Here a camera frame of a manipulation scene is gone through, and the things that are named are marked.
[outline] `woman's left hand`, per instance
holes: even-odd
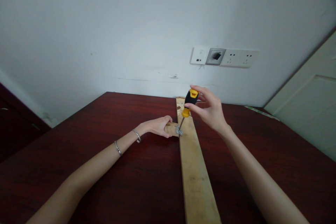
[[[164,136],[165,138],[172,137],[171,134],[165,132],[165,126],[167,122],[172,122],[173,119],[169,116],[166,115],[165,117],[160,117],[158,119],[150,120],[143,122],[143,126],[146,127],[147,132],[152,132],[156,135]]]

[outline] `wrist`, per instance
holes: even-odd
[[[233,132],[231,126],[228,125],[227,123],[222,124],[218,129],[215,129],[215,131],[219,135],[224,136],[224,137],[228,135],[230,132]]]
[[[137,133],[138,133],[140,136],[142,136],[142,135],[146,134],[147,132],[149,132],[149,129],[148,129],[148,127],[147,127],[147,125],[146,125],[145,122],[140,123],[140,124],[138,125],[138,127],[135,128],[135,130],[137,131]]]

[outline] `hand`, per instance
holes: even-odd
[[[217,132],[228,126],[224,119],[220,99],[205,87],[194,85],[190,85],[190,87],[199,92],[198,99],[202,102],[197,102],[196,105],[186,103],[184,106],[198,114],[206,124]]]
[[[146,132],[152,132],[156,135],[169,138],[169,137],[172,137],[172,135],[165,132],[164,128],[167,122],[172,122],[172,121],[173,119],[169,115],[166,115],[165,117],[160,117],[158,119],[143,122],[139,126],[143,126],[146,129]]]

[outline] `woman's right hand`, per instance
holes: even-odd
[[[227,127],[220,99],[205,87],[194,85],[190,85],[190,87],[199,92],[198,99],[202,102],[197,102],[196,105],[186,103],[184,106],[198,114],[206,124],[217,132],[223,127]]]

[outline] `metal bracket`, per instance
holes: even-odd
[[[176,134],[178,135],[182,135],[183,132],[180,130],[180,126],[179,125],[176,125]]]

